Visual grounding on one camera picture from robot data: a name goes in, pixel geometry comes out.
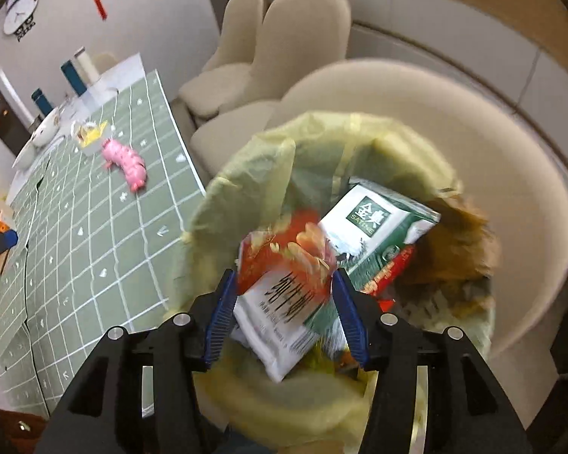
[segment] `chair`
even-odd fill
[[[92,57],[92,63],[99,74],[102,74],[117,65],[118,60],[112,53],[100,53]]]
[[[351,60],[314,72],[285,95],[267,127],[308,110],[394,117],[431,140],[501,241],[491,354],[540,320],[568,270],[568,192],[527,132],[462,85],[386,60]]]
[[[242,90],[264,15],[265,0],[229,0],[217,50],[202,73],[179,90],[179,97],[195,116],[215,116],[221,104]]]
[[[212,176],[264,130],[292,85],[345,58],[350,28],[347,0],[274,0],[259,31],[247,85],[191,137],[192,149]]]

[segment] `pink toy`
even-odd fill
[[[124,177],[132,192],[144,187],[147,180],[145,162],[135,150],[117,140],[108,139],[103,142],[103,157],[107,161],[107,169],[116,164],[124,171]]]

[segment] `dining table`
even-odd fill
[[[106,123],[144,159],[147,185],[131,192],[101,153],[72,138],[75,121]],[[139,55],[62,108],[60,129],[7,201],[19,243],[0,275],[0,394],[11,410],[48,417],[112,326],[157,327],[167,310],[173,252],[205,191],[158,71]],[[153,408],[144,368],[143,414]]]

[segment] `yellow trash bag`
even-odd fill
[[[492,266],[484,254],[488,247],[480,242],[493,240],[486,219],[463,215],[462,185],[430,142],[390,118],[312,112],[254,136],[212,180],[182,235],[169,289],[169,316],[188,310],[195,297],[216,288],[223,271],[235,267],[239,243],[250,231],[299,209],[325,215],[346,192],[350,176],[422,203],[446,205],[441,211],[452,215],[443,216],[440,224],[450,219],[453,228],[435,236],[453,245],[468,239],[454,227],[478,233],[480,250],[467,252],[477,262],[460,266],[477,268],[478,277],[488,276]],[[435,331],[458,325],[485,352],[494,321],[489,286],[479,279],[479,285],[468,284],[474,274],[453,275],[453,281],[440,286],[429,276],[442,274],[445,257],[428,257],[429,241],[424,248],[417,245],[417,254],[421,251],[427,263],[417,265],[410,275],[414,279],[404,284],[409,298],[400,299],[405,317]],[[458,251],[453,248],[449,253]],[[278,449],[334,440],[353,449],[362,441],[376,377],[362,372],[360,380],[352,380],[297,366],[276,384],[251,351],[229,340],[221,359],[209,373],[195,375],[194,382],[233,428],[265,446]],[[419,382],[424,380],[422,372],[419,377]],[[415,432],[425,422],[424,391],[417,388]]]

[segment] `metal screw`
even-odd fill
[[[124,336],[124,330],[121,327],[113,327],[109,331],[107,331],[107,337],[109,339],[120,339]]]
[[[397,324],[397,317],[390,313],[382,314],[381,322],[385,324],[385,326],[393,326],[394,324]]]
[[[175,326],[186,326],[187,324],[191,323],[191,317],[189,314],[177,314],[173,318],[173,323]]]
[[[448,336],[450,336],[452,339],[461,339],[463,338],[463,330],[458,327],[449,327]]]

